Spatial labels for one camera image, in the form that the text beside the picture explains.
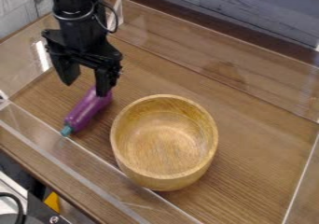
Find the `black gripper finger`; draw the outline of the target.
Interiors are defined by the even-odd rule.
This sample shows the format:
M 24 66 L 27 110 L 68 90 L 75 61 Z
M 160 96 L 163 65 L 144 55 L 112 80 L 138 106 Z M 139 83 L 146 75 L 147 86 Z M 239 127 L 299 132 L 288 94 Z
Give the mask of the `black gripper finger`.
M 104 97 L 118 84 L 122 75 L 122 66 L 100 67 L 95 70 L 96 95 Z
M 79 62 L 72 55 L 64 53 L 51 53 L 49 58 L 60 80 L 69 86 L 81 74 Z

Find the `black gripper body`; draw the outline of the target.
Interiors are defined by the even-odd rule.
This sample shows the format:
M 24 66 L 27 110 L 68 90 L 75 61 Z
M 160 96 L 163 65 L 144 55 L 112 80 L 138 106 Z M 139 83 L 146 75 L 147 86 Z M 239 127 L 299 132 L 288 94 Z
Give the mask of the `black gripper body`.
M 80 66 L 84 65 L 93 72 L 100 67 L 122 65 L 122 53 L 105 38 L 113 31 L 107 28 L 104 12 L 80 15 L 55 12 L 53 18 L 60 28 L 41 32 L 48 54 L 72 55 Z

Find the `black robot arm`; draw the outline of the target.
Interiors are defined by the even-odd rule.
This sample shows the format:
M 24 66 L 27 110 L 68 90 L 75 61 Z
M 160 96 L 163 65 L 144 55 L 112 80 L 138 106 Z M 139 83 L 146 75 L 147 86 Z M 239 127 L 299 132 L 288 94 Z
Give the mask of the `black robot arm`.
M 122 53 L 107 40 L 118 29 L 107 27 L 105 10 L 115 9 L 104 0 L 52 1 L 60 28 L 45 29 L 41 36 L 60 80 L 69 86 L 81 74 L 80 66 L 91 68 L 96 95 L 104 97 L 116 86 L 122 71 Z

